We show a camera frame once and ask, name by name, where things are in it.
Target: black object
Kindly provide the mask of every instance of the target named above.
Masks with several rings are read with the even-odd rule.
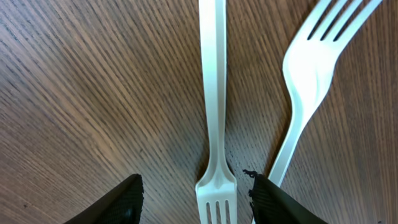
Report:
[[[143,193],[141,175],[133,174],[65,224],[138,224]]]
[[[255,171],[243,170],[254,178],[252,210],[257,224],[326,224],[287,195],[268,178]]]

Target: wooden table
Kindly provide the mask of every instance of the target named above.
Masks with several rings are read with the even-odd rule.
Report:
[[[198,1],[0,0],[0,220],[63,223],[130,174],[141,223],[199,223],[208,156]],[[227,160],[268,173],[284,53],[316,0],[228,0]],[[398,223],[398,1],[342,53],[282,189],[328,223]]]

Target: white utensil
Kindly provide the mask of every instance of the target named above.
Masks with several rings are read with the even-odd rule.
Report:
[[[226,0],[199,0],[201,62],[205,90],[210,158],[205,175],[195,186],[202,224],[226,224],[226,203],[231,224],[237,223],[236,179],[229,170],[224,148],[226,108]]]
[[[347,2],[347,0],[339,0],[309,38],[310,33],[331,2],[331,0],[319,1],[287,49],[283,62],[283,73],[292,100],[292,120],[268,177],[277,186],[282,184],[305,125],[329,90],[338,57],[381,1],[370,1],[346,30],[336,38],[362,2],[362,0],[351,2],[326,34],[327,28]]]

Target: wooden surface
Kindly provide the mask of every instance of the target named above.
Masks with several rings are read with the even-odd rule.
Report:
[[[316,0],[228,0],[227,160],[268,173],[284,52]],[[341,55],[282,188],[328,223],[398,223],[398,3]],[[197,0],[0,1],[0,222],[63,223],[140,173],[141,223],[199,223],[208,143]]]

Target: fork handle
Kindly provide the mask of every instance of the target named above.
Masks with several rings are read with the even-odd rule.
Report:
[[[225,163],[226,0],[200,0],[203,88],[211,164]]]
[[[290,120],[289,130],[268,176],[268,179],[278,187],[280,187],[285,177],[299,137],[308,121],[306,120],[302,106],[292,103],[292,119]]]

